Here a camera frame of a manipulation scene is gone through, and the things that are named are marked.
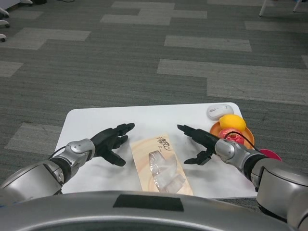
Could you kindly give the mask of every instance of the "light gray carpet tile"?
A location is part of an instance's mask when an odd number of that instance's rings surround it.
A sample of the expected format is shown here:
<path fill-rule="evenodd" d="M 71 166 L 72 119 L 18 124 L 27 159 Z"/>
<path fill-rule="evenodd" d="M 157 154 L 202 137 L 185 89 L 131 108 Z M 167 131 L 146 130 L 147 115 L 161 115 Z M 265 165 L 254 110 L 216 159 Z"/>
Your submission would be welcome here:
<path fill-rule="evenodd" d="M 308 23 L 301 23 L 301 22 L 285 23 L 285 22 L 245 21 L 245 27 L 247 30 L 308 33 Z"/>
<path fill-rule="evenodd" d="M 160 15 L 132 16 L 132 15 L 106 14 L 101 19 L 101 22 L 168 26 L 170 24 L 170 20 L 171 17 L 160 16 Z"/>
<path fill-rule="evenodd" d="M 308 105 L 306 69 L 161 59 L 157 73 L 207 78 L 209 96 Z"/>
<path fill-rule="evenodd" d="M 173 10 L 175 4 L 167 2 L 115 1 L 111 7 L 140 8 L 149 10 Z"/>
<path fill-rule="evenodd" d="M 207 18 L 207 11 L 184 11 L 184 10 L 151 10 L 151 9 L 141 9 L 138 16 L 168 16 L 174 18 Z"/>
<path fill-rule="evenodd" d="M 0 61 L 0 77 L 11 77 L 23 63 Z"/>
<path fill-rule="evenodd" d="M 229 5 L 229 6 L 262 6 L 264 0 L 207 0 L 212 5 Z M 274 6 L 273 0 L 267 2 L 267 6 Z"/>
<path fill-rule="evenodd" d="M 167 35 L 165 46 L 218 49 L 229 51 L 252 51 L 248 40 L 231 38 L 225 39 Z"/>
<path fill-rule="evenodd" d="M 105 14 L 101 22 L 168 26 L 172 17 L 207 18 L 206 11 L 174 10 L 174 6 L 174 3 L 115 1 L 114 8 L 138 8 L 140 11 L 137 16 Z"/>
<path fill-rule="evenodd" d="M 58 126 L 23 123 L 5 148 L 51 155 L 61 129 Z"/>
<path fill-rule="evenodd" d="M 41 14 L 43 14 L 43 11 L 23 11 L 23 10 L 16 10 L 10 12 L 10 18 L 19 18 L 19 19 L 36 19 Z"/>
<path fill-rule="evenodd" d="M 38 50 L 48 39 L 84 41 L 90 31 L 57 30 L 25 27 L 6 42 L 0 43 L 0 48 L 19 48 Z"/>
<path fill-rule="evenodd" d="M 308 68 L 308 55 L 302 55 L 303 61 L 306 65 L 306 67 Z"/>

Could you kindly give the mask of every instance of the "white table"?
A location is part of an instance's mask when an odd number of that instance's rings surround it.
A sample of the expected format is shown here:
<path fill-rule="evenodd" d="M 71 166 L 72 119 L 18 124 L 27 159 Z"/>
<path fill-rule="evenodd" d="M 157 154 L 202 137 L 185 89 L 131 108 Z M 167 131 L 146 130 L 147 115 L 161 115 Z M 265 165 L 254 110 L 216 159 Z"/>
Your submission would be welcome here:
<path fill-rule="evenodd" d="M 235 114 L 242 116 L 236 104 L 227 104 L 232 106 Z M 255 197 L 257 193 L 252 183 L 235 167 L 223 163 L 215 155 L 204 166 L 183 164 L 186 159 L 196 157 L 204 147 L 178 130 L 177 124 L 209 131 L 215 123 L 206 117 L 206 109 L 210 105 L 213 103 L 70 111 L 57 149 L 70 141 L 91 138 L 106 128 L 115 128 L 123 123 L 135 123 L 135 128 L 128 133 L 128 141 L 115 150 L 126 160 L 124 167 L 111 165 L 100 157 L 94 158 L 80 168 L 78 173 L 63 186 L 63 193 L 104 190 L 140 191 L 141 186 L 129 143 L 167 132 L 195 196 L 214 199 Z"/>

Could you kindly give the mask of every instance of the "gray carpet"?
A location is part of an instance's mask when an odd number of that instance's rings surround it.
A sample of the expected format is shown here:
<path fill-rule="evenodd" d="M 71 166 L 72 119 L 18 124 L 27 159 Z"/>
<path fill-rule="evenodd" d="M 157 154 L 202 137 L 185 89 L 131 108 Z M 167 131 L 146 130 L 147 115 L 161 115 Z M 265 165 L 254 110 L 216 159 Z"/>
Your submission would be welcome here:
<path fill-rule="evenodd" d="M 257 147 L 308 173 L 308 3 L 292 13 L 292 0 L 271 1 L 261 18 L 261 0 L 150 2 L 11 12 L 0 28 L 0 183 L 47 158 L 72 109 L 212 102 L 238 104 Z"/>

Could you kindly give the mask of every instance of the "yellow lemon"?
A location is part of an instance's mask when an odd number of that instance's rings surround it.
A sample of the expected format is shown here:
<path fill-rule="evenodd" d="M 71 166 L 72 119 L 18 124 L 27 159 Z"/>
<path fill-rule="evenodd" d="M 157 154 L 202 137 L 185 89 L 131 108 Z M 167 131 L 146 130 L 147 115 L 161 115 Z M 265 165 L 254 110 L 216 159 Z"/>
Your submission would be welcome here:
<path fill-rule="evenodd" d="M 229 114 L 224 115 L 222 118 L 219 119 L 219 124 L 221 129 L 225 128 L 235 128 L 240 131 L 244 131 L 246 128 L 246 123 L 243 118 L 237 115 Z"/>

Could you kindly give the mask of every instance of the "chair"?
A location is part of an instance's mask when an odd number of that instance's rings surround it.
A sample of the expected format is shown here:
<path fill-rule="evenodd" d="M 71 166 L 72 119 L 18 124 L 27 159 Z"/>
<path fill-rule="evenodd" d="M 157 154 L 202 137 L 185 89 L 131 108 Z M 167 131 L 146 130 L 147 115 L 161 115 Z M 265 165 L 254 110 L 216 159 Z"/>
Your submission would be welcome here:
<path fill-rule="evenodd" d="M 263 2 L 262 8 L 261 8 L 260 13 L 259 13 L 259 16 L 260 16 L 260 17 L 263 15 L 263 13 L 264 13 L 264 11 L 265 11 L 266 2 L 267 2 L 267 1 L 268 1 L 268 0 L 264 0 L 264 2 Z M 297 1 L 295 7 L 293 8 L 293 12 L 296 12 L 296 9 L 298 8 L 298 6 L 299 6 L 299 4 L 300 4 L 301 2 L 302 2 L 302 0 L 298 0 L 298 1 Z"/>

